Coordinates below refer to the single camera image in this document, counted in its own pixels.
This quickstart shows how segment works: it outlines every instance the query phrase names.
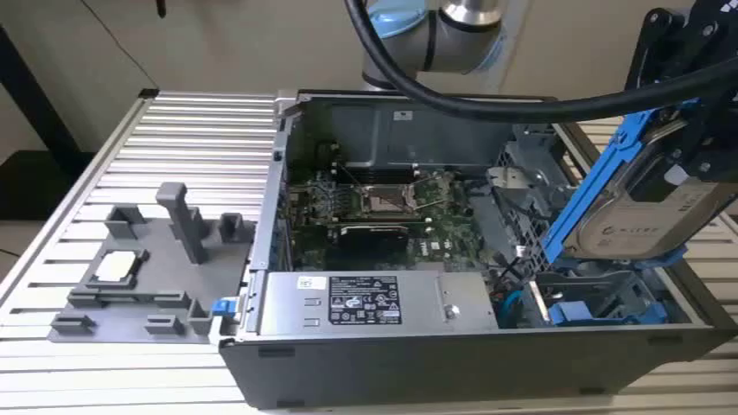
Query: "power supply label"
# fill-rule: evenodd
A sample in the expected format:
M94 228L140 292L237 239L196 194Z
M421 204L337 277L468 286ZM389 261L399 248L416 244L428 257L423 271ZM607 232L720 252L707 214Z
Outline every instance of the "power supply label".
M401 324L396 277L331 277L331 324Z

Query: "white wall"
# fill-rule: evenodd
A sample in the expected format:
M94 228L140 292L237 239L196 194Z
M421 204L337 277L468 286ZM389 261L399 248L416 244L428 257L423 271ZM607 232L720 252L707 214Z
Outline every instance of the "white wall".
M500 93L580 98L623 90L648 10L694 0L531 0Z

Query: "blue drive bracket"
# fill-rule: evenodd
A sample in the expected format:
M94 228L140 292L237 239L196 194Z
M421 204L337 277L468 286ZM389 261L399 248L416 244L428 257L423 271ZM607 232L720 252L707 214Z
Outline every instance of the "blue drive bracket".
M559 214L553 224L548 228L543 238L543 251L549 264L553 264L564 252L564 241L576 227L581 216L587 213L591 203L601 193L601 189L612 178L612 175L624 163L629 163L643 144L640 133L649 120L653 110L635 112L624 116L623 123L617 127L604 152L599 156L591 171L573 192L571 200L565 204L564 211Z

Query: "internal cable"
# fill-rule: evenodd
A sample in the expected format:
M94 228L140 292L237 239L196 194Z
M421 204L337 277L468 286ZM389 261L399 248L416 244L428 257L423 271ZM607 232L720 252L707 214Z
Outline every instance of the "internal cable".
M738 85L738 58L656 84L585 99L537 103L480 102L447 97L407 76L387 52L361 0L343 0L360 43L400 93L461 118L507 123L563 123L644 111Z
M8 251L6 249L0 248L0 252L5 255L10 255L12 257L20 258L21 255L18 253L14 253L13 251Z
M513 210L519 214L525 215L528 218L535 219L535 220L543 220L543 221L551 221L553 219L551 216L544 216L541 214L536 214L535 212L529 211L528 209L525 209L524 207L517 205L517 203L515 203L513 200L507 197L504 192L497 192L496 191L496 188L493 186L488 191L489 191L489 194L492 194L492 193L496 194L496 198L499 198L504 201L505 206L511 210Z

